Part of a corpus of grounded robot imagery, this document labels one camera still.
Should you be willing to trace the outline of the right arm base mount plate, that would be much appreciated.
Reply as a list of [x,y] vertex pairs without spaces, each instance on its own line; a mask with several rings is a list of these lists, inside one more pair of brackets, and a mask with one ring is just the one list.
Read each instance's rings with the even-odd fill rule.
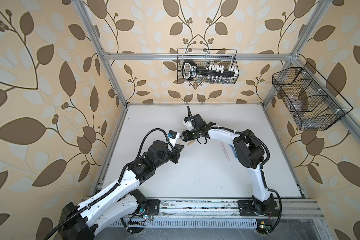
[[264,202],[240,200],[238,201],[238,208],[242,217],[277,217],[280,213],[275,200]]

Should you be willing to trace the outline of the pink clear pen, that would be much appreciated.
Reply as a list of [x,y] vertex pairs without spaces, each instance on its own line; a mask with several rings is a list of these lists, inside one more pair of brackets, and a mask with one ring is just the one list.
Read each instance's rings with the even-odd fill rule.
[[229,154],[228,154],[228,152],[227,152],[227,150],[226,150],[226,148],[225,148],[224,143],[223,143],[223,142],[220,142],[220,145],[221,145],[221,147],[222,147],[222,150],[223,150],[223,152],[224,152],[224,155],[225,155],[227,161],[230,162],[231,160],[230,160]]

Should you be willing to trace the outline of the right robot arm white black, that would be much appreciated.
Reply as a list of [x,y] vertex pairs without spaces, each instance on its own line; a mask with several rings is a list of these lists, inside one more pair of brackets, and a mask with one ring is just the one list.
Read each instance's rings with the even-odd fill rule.
[[251,210],[259,216],[265,215],[274,201],[263,171],[265,163],[270,159],[270,151],[265,143],[251,130],[237,132],[216,126],[215,123],[207,124],[199,114],[195,116],[189,114],[184,118],[183,124],[187,127],[187,130],[182,132],[184,142],[205,138],[225,142],[234,147],[237,159],[242,166],[247,168],[252,183],[253,206]]

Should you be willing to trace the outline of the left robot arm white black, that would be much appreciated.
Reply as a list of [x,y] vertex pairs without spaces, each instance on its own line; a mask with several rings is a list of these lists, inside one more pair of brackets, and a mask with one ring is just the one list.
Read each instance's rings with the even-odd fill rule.
[[142,216],[147,198],[138,189],[156,169],[177,163],[184,146],[154,141],[141,156],[124,166],[121,176],[93,197],[67,204],[54,229],[63,240],[93,240],[102,230],[128,215]]

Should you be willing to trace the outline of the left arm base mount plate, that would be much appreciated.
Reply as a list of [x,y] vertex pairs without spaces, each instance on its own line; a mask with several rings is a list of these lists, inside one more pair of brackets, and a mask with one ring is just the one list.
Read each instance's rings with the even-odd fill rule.
[[143,203],[138,203],[134,211],[127,213],[127,216],[156,216],[160,211],[160,203],[161,201],[159,199],[148,199]]

